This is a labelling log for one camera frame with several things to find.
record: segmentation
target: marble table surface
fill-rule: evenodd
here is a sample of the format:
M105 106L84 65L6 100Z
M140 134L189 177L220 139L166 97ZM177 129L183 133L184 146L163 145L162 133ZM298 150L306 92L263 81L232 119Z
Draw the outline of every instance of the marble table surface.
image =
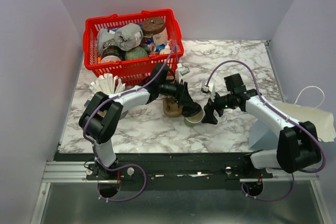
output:
M254 71L261 93L269 101L281 101L277 82L262 41L185 40L181 63L191 73L184 78L192 98L204 106L208 96L200 92L201 84L212 70L229 59L240 60ZM215 73L212 81L216 91L226 94L224 77L240 73L247 89L254 88L252 77L243 65L229 63ZM61 153L92 153L90 143L78 126L87 98L89 84L95 75L81 67L75 94L60 145ZM247 152L249 129L256 118L240 109L226 110L217 125L201 124L188 127L183 117L168 118L162 100L156 100L129 111L118 124L112 138L116 153L178 153L178 152Z

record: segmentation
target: brown lid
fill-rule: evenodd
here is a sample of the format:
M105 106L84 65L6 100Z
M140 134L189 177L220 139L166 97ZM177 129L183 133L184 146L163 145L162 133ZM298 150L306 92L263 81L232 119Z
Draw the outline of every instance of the brown lid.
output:
M163 18L153 17L142 22L142 30L144 34L159 34L166 28Z

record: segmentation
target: red basket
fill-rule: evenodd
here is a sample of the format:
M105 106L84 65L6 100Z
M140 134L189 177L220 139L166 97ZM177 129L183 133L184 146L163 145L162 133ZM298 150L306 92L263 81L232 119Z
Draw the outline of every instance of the red basket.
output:
M141 24L150 17L162 17L165 20L168 39L171 40L171 48L177 44L177 55L183 56L182 35L180 27L175 20L173 11L170 9L162 10L143 10L141 13L118 16L113 14L106 17L89 18L86 20L86 28L83 36L84 65L91 70L97 77L104 73L112 73L121 78L122 82L128 85L139 84L149 76L158 62L164 62L168 54L157 55L137 60L125 60L119 62L98 63L97 34L101 28L118 28L128 23ZM173 54L168 61L169 67L176 70L176 56Z

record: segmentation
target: gray floor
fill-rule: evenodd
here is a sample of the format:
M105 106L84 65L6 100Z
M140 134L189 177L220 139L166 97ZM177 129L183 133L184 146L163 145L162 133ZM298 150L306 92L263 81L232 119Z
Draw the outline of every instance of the gray floor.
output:
M289 182L267 182L264 197L285 194ZM132 192L118 193L127 197ZM286 200L259 202L241 191L145 191L138 198L108 204L94 184L54 184L42 223L53 224L218 224L322 223L309 181L296 182Z

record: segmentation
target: green ball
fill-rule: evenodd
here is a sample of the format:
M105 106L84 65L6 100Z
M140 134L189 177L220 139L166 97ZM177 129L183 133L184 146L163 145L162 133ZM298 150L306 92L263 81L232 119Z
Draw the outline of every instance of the green ball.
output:
M142 47L134 47L125 53L125 60L136 60L148 57L145 49Z

